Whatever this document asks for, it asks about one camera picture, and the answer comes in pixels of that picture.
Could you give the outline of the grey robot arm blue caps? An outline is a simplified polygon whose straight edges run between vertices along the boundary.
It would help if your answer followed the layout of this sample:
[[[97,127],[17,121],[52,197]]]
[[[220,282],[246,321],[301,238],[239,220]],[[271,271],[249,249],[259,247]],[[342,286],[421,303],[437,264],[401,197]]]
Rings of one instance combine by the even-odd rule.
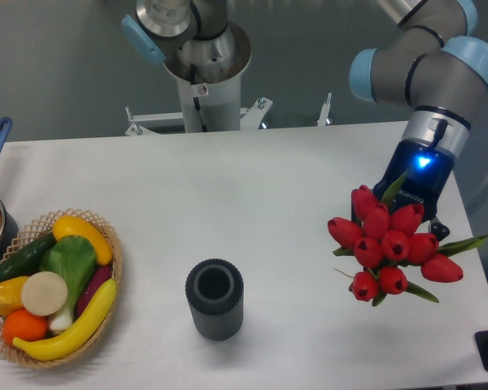
[[[473,37],[471,1],[380,1],[402,34],[390,47],[359,52],[349,71],[351,92],[369,102],[412,108],[400,142],[373,192],[381,198],[405,181],[390,208],[420,203],[438,240],[450,231],[437,203],[473,121],[488,95],[488,43]]]

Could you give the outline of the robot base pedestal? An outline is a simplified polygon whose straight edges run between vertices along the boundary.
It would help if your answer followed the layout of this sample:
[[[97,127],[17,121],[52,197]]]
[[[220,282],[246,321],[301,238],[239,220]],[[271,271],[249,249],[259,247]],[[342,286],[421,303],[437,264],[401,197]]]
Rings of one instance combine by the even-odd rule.
[[[139,1],[121,28],[141,57],[164,65],[176,80],[187,132],[241,127],[241,78],[251,42],[229,21],[226,1]]]

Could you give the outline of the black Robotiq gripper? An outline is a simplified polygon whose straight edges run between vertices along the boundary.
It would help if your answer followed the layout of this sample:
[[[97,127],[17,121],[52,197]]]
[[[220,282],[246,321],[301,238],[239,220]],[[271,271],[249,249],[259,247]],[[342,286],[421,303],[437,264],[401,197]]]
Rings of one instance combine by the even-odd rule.
[[[400,141],[381,180],[372,192],[381,200],[386,190],[401,176],[405,181],[394,195],[389,210],[394,212],[412,203],[423,205],[422,217],[428,222],[427,232],[441,244],[451,234],[450,228],[435,219],[438,199],[451,174],[455,160],[449,154],[414,141]]]

